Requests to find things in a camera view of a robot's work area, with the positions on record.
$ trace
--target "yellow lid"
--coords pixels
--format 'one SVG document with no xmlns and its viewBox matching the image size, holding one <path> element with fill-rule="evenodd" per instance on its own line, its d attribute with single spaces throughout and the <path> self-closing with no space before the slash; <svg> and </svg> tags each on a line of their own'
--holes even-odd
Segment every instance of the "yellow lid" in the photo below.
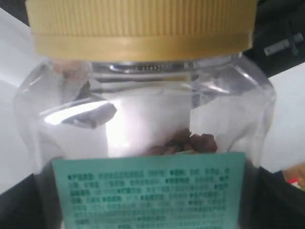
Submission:
<svg viewBox="0 0 305 229">
<path fill-rule="evenodd" d="M 171 61 L 250 48 L 256 0 L 27 0 L 27 11 L 40 54 Z"/>
</svg>

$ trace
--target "brown dried pieces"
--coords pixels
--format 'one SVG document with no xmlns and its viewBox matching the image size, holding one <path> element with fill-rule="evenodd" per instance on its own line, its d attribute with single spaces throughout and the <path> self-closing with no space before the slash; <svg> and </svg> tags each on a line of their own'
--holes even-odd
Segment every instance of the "brown dried pieces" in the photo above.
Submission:
<svg viewBox="0 0 305 229">
<path fill-rule="evenodd" d="M 175 133 L 170 141 L 164 146 L 153 146 L 145 153 L 146 156 L 170 155 L 184 151 L 190 153 L 215 153 L 217 145 L 213 135 L 192 135 L 189 129 Z"/>
</svg>

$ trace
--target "green label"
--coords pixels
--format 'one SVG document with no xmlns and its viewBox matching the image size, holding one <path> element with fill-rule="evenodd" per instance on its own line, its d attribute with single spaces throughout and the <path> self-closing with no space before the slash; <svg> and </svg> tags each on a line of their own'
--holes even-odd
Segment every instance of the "green label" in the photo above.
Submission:
<svg viewBox="0 0 305 229">
<path fill-rule="evenodd" d="M 54 160 L 66 229 L 234 229 L 243 153 Z"/>
</svg>

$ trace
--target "white background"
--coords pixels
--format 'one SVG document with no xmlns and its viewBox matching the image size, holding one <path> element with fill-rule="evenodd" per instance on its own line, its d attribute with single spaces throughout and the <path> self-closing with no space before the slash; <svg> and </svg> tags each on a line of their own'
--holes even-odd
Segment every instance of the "white background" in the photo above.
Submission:
<svg viewBox="0 0 305 229">
<path fill-rule="evenodd" d="M 0 9 L 0 193 L 31 174 L 31 161 L 16 129 L 12 99 L 42 61 L 30 29 Z M 271 78 L 277 92 L 274 123 L 262 166 L 275 172 L 305 161 L 305 63 Z"/>
</svg>

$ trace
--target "jar body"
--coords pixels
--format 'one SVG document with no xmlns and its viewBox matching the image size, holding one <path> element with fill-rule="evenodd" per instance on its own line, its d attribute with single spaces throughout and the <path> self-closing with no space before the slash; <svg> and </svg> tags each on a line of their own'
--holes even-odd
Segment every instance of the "jar body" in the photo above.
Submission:
<svg viewBox="0 0 305 229">
<path fill-rule="evenodd" d="M 180 130 L 215 137 L 217 153 L 244 152 L 241 212 L 249 212 L 274 90 L 241 55 L 161 63 L 49 61 L 15 98 L 20 133 L 50 228 L 61 224 L 50 162 L 141 156 Z M 249 215 L 240 215 L 240 224 Z"/>
</svg>

